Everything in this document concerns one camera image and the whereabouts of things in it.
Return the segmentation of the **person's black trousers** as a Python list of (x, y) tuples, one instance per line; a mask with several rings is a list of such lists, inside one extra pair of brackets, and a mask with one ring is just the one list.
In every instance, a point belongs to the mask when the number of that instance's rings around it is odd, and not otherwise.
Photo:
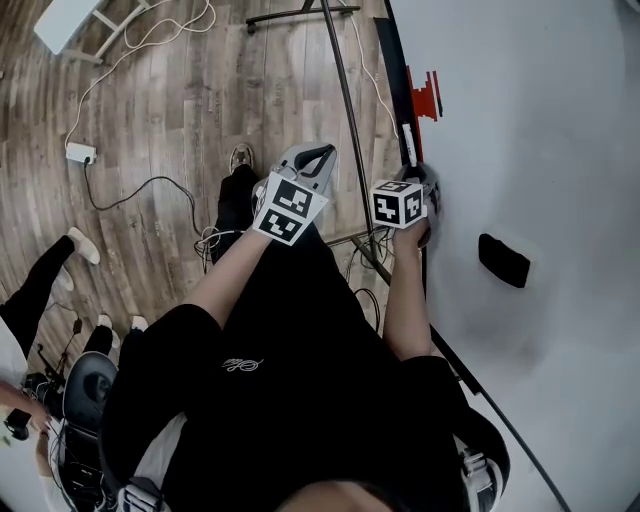
[(221, 337), (243, 352), (306, 344), (362, 352), (384, 346), (313, 226), (291, 247), (269, 244)]

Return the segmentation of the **white power strip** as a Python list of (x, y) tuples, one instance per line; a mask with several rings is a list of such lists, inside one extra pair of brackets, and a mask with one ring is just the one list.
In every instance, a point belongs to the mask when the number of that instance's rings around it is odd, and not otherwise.
[(91, 165), (96, 161), (97, 148), (76, 142), (68, 142), (65, 146), (66, 158), (80, 164)]

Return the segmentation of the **black swivel chair seat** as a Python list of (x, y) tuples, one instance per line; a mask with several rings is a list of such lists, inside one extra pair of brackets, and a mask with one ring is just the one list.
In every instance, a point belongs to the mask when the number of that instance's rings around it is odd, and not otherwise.
[(118, 372), (111, 359), (95, 351), (83, 353), (73, 364), (63, 394), (63, 415), (76, 427), (97, 432)]

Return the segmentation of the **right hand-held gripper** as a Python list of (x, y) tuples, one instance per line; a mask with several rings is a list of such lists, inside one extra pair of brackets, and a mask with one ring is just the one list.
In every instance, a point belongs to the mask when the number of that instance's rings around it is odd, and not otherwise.
[(379, 180), (370, 190), (371, 215), (376, 226), (405, 229), (428, 221), (419, 245), (427, 245), (441, 215), (441, 190), (436, 172), (425, 163), (404, 165), (391, 180)]

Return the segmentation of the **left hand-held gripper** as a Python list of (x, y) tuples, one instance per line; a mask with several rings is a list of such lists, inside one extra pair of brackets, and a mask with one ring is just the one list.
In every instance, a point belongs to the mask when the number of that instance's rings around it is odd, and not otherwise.
[(324, 193), (337, 160), (332, 144), (303, 143), (290, 147), (284, 165), (304, 173), (307, 188), (288, 167), (274, 165), (255, 190), (252, 228), (287, 246), (293, 246), (328, 204)]

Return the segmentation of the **black metal tripod stand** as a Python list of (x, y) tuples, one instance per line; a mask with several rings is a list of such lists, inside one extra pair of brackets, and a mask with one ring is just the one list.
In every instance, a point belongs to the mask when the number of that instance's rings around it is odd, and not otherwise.
[(335, 28), (334, 18), (333, 18), (335, 14), (338, 14), (342, 17), (346, 17), (352, 23), (354, 34), (356, 36), (356, 42), (360, 52), (360, 57), (361, 57), (360, 63), (361, 63), (362, 70), (370, 79), (376, 91), (376, 95), (379, 103), (386, 110), (391, 120), (391, 125), (392, 125), (395, 136), (398, 136), (397, 127), (395, 125), (394, 116), (391, 109), (385, 104), (384, 100), (382, 99), (376, 79), (366, 68), (366, 64), (364, 61), (364, 49), (363, 49), (362, 41), (359, 36), (357, 25), (353, 20), (354, 13), (359, 11), (361, 7), (356, 5), (347, 5), (344, 2), (344, 0), (336, 0), (336, 1), (338, 2), (338, 4), (336, 6), (332, 6), (330, 4), (330, 0), (304, 0), (302, 6), (297, 10), (268, 13), (268, 14), (249, 17), (245, 20), (245, 25), (246, 25), (247, 33), (250, 35), (253, 35), (256, 32), (258, 25), (261, 23), (266, 23), (274, 20), (281, 20), (285, 18), (306, 16), (311, 14), (323, 15), (329, 41), (331, 43), (331, 48), (333, 51), (335, 68), (336, 68), (336, 72), (338, 75), (339, 84), (341, 88), (341, 95), (342, 95), (344, 106), (345, 106), (345, 112), (346, 112), (349, 133), (351, 137), (353, 155), (354, 155), (355, 164), (356, 164), (356, 174), (357, 174), (358, 185), (360, 190), (360, 199), (362, 202), (362, 208), (364, 212), (365, 226), (366, 226), (366, 230), (364, 232), (359, 232), (357, 234), (347, 236), (344, 239), (336, 239), (330, 242), (329, 245), (337, 246), (344, 242), (350, 242), (354, 246), (354, 251), (350, 256), (351, 260), (347, 267), (347, 275), (350, 275), (351, 265), (355, 260), (356, 254), (360, 253), (364, 258), (364, 260), (367, 262), (368, 266), (382, 279), (382, 281), (386, 285), (389, 285), (391, 281), (391, 274), (386, 269), (385, 265), (381, 262), (380, 256), (378, 255), (381, 241), (379, 241), (376, 237), (376, 229), (374, 228), (373, 217), (370, 212), (368, 180), (367, 180), (366, 172), (364, 168), (364, 160), (362, 156), (362, 148), (361, 148), (357, 122), (356, 122), (355, 110), (354, 110), (353, 101), (351, 98), (348, 78), (347, 78), (347, 74), (344, 66), (344, 60), (343, 60), (339, 39), (338, 39), (338, 35)]

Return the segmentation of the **red marker holder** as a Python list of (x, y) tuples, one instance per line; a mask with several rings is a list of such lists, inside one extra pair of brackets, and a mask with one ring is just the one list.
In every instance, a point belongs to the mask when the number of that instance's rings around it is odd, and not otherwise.
[(407, 77), (415, 117), (429, 118), (437, 122), (443, 116), (437, 71), (426, 71), (424, 76), (414, 81), (411, 68), (407, 67)]

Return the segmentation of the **black rectangular block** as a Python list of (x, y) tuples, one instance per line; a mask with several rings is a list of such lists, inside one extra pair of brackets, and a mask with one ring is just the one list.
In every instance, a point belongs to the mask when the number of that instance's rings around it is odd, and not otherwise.
[(531, 260), (502, 240), (488, 233), (480, 234), (478, 258), (480, 263), (503, 283), (517, 289), (526, 287)]

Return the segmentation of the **person's left shoe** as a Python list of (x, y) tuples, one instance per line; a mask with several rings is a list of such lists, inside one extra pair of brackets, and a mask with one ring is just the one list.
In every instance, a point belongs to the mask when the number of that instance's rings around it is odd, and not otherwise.
[(238, 168), (248, 166), (253, 168), (254, 164), (253, 149), (246, 143), (237, 144), (230, 155), (229, 173), (233, 174)]

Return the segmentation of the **white stool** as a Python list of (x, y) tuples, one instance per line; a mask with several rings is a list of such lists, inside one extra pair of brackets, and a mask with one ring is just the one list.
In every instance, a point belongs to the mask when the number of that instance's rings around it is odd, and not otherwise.
[[(34, 26), (34, 33), (54, 54), (63, 55), (100, 65), (110, 46), (127, 26), (140, 14), (151, 8), (147, 0), (135, 0), (135, 8), (120, 22), (110, 19), (102, 11), (108, 0), (52, 0)], [(85, 53), (70, 46), (81, 29), (92, 19), (98, 20), (110, 31), (106, 41), (94, 53)]]

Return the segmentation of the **person's black shirt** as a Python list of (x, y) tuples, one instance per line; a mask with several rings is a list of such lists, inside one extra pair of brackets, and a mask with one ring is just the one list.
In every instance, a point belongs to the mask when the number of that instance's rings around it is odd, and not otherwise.
[(394, 512), (464, 512), (459, 444), (510, 471), (449, 364), (397, 359), (359, 316), (322, 330), (276, 313), (233, 332), (197, 306), (172, 309), (122, 359), (104, 411), (117, 482), (179, 414), (162, 486), (172, 512), (276, 512), (329, 481), (369, 487)]

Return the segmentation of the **person's right forearm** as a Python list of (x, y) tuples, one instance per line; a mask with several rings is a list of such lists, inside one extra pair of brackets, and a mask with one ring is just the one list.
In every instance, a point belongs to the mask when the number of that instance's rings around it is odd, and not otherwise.
[(432, 354), (432, 338), (422, 284), (419, 242), (428, 221), (396, 230), (394, 262), (385, 312), (383, 339), (402, 361)]

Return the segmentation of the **person's left forearm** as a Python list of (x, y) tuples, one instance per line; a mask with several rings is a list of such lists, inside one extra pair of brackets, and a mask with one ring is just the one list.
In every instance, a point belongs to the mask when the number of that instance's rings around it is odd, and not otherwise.
[(245, 232), (183, 303), (203, 309), (223, 328), (270, 242), (269, 237), (253, 229)]

